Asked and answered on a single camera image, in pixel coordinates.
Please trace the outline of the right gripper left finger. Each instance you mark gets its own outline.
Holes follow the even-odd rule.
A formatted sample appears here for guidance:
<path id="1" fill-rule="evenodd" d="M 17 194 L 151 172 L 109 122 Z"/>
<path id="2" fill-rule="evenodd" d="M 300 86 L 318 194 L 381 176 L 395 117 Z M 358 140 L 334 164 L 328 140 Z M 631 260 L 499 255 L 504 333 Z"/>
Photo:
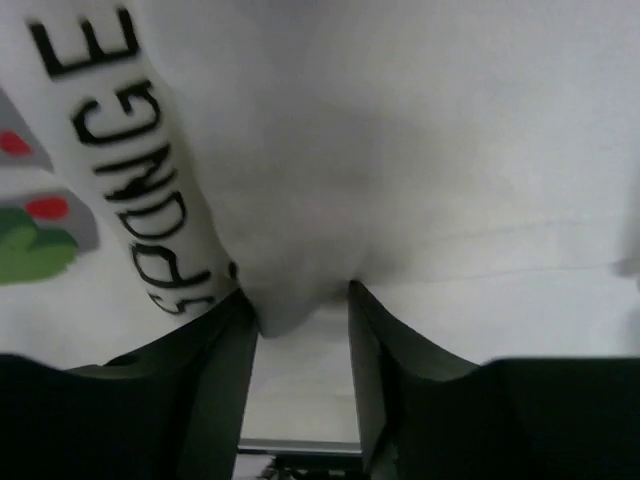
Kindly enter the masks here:
<path id="1" fill-rule="evenodd" d="M 1 358 L 5 479 L 228 479 L 257 341 L 235 292 L 104 365 Z"/>

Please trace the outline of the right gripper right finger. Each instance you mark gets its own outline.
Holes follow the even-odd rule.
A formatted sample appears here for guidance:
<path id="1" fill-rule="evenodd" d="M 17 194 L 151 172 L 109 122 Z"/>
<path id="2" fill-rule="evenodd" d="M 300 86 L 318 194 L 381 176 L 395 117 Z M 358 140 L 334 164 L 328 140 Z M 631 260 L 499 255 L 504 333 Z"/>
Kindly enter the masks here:
<path id="1" fill-rule="evenodd" d="M 474 364 L 347 294 L 364 471 L 373 479 L 635 479 L 635 358 Z"/>

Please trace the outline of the white printed cartoon t-shirt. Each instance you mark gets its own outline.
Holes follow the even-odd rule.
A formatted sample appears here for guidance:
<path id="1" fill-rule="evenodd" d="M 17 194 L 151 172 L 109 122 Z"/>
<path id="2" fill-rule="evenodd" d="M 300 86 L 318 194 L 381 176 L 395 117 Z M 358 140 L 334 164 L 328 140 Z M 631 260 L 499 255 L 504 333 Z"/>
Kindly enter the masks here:
<path id="1" fill-rule="evenodd" d="M 335 365 L 365 283 L 466 359 L 639 352 L 635 1 L 5 1 L 1 347 L 241 288 Z"/>

